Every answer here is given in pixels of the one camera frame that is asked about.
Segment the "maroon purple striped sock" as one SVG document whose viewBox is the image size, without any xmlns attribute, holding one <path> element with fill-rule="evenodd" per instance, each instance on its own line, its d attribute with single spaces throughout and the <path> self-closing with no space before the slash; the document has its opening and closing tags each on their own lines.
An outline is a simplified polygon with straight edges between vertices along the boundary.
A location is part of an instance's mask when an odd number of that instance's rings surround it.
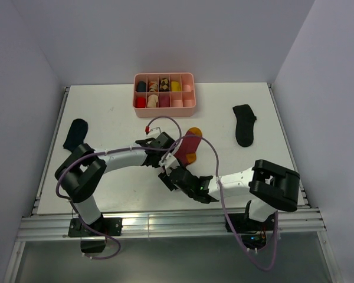
<svg viewBox="0 0 354 283">
<path fill-rule="evenodd" d="M 201 142 L 202 132 L 199 128 L 192 127 L 186 132 L 185 135 L 194 135 L 198 136 L 198 138 L 187 137 L 183 139 L 174 156 L 182 163 L 183 166 L 188 166 L 196 161 L 196 151 Z"/>
</svg>

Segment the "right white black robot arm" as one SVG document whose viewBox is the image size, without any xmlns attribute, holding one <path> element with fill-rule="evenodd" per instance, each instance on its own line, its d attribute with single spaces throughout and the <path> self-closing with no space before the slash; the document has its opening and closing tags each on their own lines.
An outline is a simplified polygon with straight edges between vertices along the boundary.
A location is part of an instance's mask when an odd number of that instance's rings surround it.
<svg viewBox="0 0 354 283">
<path fill-rule="evenodd" d="M 244 225 L 258 229 L 276 211 L 294 212 L 298 207 L 300 175 L 266 160 L 225 176 L 195 176 L 175 157 L 159 162 L 160 180 L 196 202 L 209 204 L 225 198 L 254 196 L 245 207 Z"/>
</svg>

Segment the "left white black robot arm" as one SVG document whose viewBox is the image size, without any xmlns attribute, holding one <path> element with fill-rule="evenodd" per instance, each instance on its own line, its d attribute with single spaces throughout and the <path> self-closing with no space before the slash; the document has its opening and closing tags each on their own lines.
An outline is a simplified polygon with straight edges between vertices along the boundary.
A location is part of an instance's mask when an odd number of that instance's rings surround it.
<svg viewBox="0 0 354 283">
<path fill-rule="evenodd" d="M 137 140 L 130 146 L 100 151 L 87 143 L 79 145 L 55 172 L 57 187 L 67 199 L 89 235 L 107 232 L 103 214 L 94 199 L 94 192 L 105 173 L 132 166 L 159 167 L 161 158 L 174 143 L 165 132 L 157 137 Z"/>
</svg>

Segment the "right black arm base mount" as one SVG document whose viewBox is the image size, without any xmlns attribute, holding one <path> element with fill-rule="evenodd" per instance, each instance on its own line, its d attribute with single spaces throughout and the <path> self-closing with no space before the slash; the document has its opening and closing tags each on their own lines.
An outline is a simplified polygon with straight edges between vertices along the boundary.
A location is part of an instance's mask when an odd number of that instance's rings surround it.
<svg viewBox="0 0 354 283">
<path fill-rule="evenodd" d="M 247 248 L 261 249 L 266 246 L 267 232 L 274 229 L 275 214 L 270 215 L 264 222 L 248 219 L 244 213 L 230 213 L 229 218 Z"/>
</svg>

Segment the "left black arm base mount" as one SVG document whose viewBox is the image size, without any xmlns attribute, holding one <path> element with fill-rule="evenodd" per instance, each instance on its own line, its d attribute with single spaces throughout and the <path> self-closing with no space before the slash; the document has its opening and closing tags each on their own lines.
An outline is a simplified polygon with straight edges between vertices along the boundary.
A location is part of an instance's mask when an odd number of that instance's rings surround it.
<svg viewBox="0 0 354 283">
<path fill-rule="evenodd" d="M 70 221 L 67 236 L 80 238 L 80 250 L 83 256 L 95 260 L 104 260 L 116 256 L 121 244 L 116 239 L 122 233 L 122 218 L 100 217 L 95 223 L 84 224 L 80 218 Z M 114 244 L 116 250 L 111 255 L 102 255 L 104 250 Z"/>
</svg>

